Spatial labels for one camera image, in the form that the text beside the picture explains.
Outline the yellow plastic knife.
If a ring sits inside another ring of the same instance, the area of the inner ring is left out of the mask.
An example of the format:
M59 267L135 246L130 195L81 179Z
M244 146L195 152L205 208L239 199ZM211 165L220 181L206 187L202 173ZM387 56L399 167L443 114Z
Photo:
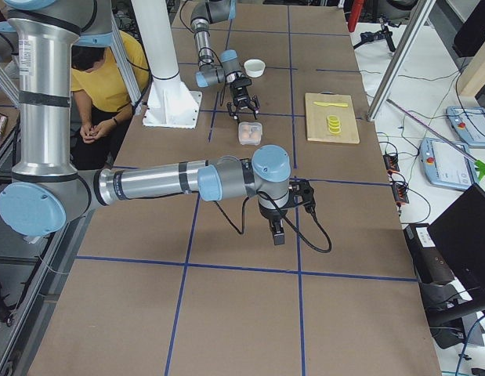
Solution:
M329 103L329 102L320 102L320 101L314 101L314 105L319 106L319 107L341 107L341 108L346 108L349 106L348 103Z

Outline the blue teach pendant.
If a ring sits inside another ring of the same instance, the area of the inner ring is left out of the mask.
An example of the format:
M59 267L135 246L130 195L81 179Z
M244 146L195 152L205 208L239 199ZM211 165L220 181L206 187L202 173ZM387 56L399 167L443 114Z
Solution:
M423 171L432 185L465 191L479 182L475 165L443 140L425 137L419 150Z
M446 109L451 127L462 142L470 147L485 149L485 109L483 107L454 107Z

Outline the wooden cutting board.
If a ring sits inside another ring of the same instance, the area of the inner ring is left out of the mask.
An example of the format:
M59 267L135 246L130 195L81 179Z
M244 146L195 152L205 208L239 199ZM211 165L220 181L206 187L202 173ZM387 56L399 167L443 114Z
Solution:
M350 96L308 92L305 94L305 108L308 141L360 143Z

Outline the white bowl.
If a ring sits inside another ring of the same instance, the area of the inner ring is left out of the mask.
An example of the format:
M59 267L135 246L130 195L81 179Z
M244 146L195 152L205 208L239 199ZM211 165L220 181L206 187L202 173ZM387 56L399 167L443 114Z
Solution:
M250 78L259 78L264 74L266 64L259 59L250 59L244 62L244 71Z

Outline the clear plastic egg box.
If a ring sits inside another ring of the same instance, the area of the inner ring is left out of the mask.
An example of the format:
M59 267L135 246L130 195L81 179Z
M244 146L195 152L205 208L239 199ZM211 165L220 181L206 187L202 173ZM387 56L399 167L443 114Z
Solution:
M255 131L261 133L261 139L262 139L262 124L259 122L247 122L247 121L242 121L238 125L238 140L241 145L253 145L253 146L258 146L261 143L261 140L259 142L256 142L254 140L241 140L241 133L243 132L242 127L244 125L252 125L255 127Z

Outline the white pedestal column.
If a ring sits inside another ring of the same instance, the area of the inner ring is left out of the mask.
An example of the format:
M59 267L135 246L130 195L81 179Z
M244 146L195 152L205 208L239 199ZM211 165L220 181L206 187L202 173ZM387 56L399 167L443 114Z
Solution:
M202 94L190 91L180 77L165 1L135 0L132 7L152 76L147 127L196 127Z

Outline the black monitor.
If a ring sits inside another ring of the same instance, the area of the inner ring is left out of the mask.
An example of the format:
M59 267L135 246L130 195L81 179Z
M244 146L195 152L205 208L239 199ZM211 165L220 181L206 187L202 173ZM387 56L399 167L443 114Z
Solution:
M485 191L472 184L428 231L461 284L485 292Z

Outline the red cylinder object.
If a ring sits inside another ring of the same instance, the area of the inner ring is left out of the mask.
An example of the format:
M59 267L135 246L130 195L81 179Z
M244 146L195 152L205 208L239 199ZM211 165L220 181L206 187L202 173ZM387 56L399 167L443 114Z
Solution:
M349 19L347 22L347 27L349 32L354 32L357 23L360 19L361 11L364 7L364 0L353 0L351 10L349 13Z

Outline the black tripod clamp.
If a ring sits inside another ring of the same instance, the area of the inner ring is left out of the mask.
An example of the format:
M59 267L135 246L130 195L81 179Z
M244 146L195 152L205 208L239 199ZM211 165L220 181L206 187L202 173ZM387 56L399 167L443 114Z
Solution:
M385 40L388 45L389 51L395 52L396 46L394 45L393 38L392 38L393 33L389 28L390 27L399 28L401 26L401 23L395 24L385 16L381 16L379 18L379 23L381 28L379 31L376 31L376 32L366 31L361 33L360 42L355 44L353 48L357 49L367 43Z

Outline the aluminium frame post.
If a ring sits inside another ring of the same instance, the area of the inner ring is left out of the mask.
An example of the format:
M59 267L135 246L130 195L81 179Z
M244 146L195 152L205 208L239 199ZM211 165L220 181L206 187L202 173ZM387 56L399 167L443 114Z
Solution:
M436 3L436 0L420 0L417 2L414 12L406 25L404 33L400 39L399 45L396 47L393 58L391 59L386 72L380 82L380 85L375 93L375 97L371 102L369 111L367 112L367 120L374 121L382 104L388 99L389 92L399 74L400 68L411 50L418 32L429 17L429 14Z

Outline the blue teach pendant far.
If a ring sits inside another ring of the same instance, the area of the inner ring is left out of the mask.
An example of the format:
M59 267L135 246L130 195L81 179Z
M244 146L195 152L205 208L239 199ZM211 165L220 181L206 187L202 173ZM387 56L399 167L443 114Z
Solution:
M454 107L446 109L451 127L462 142L470 147L485 149L485 109L483 107Z

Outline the blue teach pendant near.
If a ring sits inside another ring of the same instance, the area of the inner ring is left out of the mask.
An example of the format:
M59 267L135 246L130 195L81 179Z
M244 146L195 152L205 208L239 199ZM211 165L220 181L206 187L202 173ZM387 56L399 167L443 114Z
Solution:
M419 150L423 171L432 185L465 191L479 182L475 165L443 140L425 137Z

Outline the person in yellow shirt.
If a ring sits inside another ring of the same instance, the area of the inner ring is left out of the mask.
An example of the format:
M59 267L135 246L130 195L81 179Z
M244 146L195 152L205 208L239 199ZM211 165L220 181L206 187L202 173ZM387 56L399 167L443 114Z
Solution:
M81 127L71 150L78 170L115 161L133 118L133 105L109 47L75 45L71 50L71 93Z

